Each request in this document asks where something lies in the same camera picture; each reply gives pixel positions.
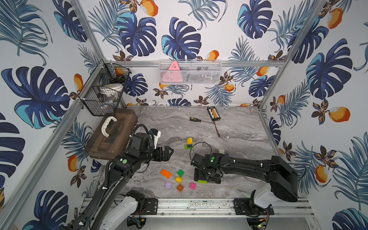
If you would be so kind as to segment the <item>pink square lego brick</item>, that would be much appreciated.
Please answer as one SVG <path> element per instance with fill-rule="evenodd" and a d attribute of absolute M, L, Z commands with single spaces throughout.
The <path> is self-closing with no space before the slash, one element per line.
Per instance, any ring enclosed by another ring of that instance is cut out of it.
<path fill-rule="evenodd" d="M 196 183 L 190 183 L 190 187 L 191 190 L 196 190 Z"/>

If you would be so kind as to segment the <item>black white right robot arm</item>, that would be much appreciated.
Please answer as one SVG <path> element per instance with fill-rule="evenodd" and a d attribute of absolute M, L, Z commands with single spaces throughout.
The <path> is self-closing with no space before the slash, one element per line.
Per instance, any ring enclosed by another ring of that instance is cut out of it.
<path fill-rule="evenodd" d="M 191 160 L 195 167 L 194 180 L 220 184 L 225 174 L 255 178 L 265 184 L 251 192 L 249 198 L 233 201 L 235 213 L 248 217 L 273 215 L 273 203 L 281 200 L 294 203 L 298 196 L 298 173 L 278 156 L 270 160 L 233 158 L 221 153 L 195 154 Z"/>

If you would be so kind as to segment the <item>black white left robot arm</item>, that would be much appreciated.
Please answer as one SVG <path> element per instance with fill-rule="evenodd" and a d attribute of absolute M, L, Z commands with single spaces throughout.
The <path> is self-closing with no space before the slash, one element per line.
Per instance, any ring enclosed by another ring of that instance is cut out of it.
<path fill-rule="evenodd" d="M 127 194 L 114 209 L 110 209 L 121 189 L 143 164 L 167 162 L 174 153 L 169 146 L 158 147 L 156 139 L 160 132 L 148 130 L 144 124 L 137 125 L 129 136 L 127 149 L 108 161 L 103 185 L 86 209 L 72 223 L 61 230 L 115 230 L 128 216 L 142 212 L 144 196 L 137 191 Z"/>

